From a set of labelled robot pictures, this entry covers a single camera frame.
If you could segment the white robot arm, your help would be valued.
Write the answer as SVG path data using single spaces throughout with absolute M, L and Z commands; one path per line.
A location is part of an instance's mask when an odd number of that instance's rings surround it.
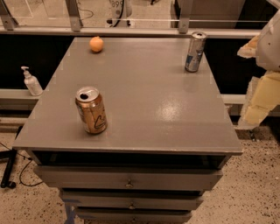
M 253 76 L 249 82 L 238 120 L 239 129 L 252 130 L 280 105 L 280 10 L 237 55 L 254 58 L 263 70 L 259 78 Z

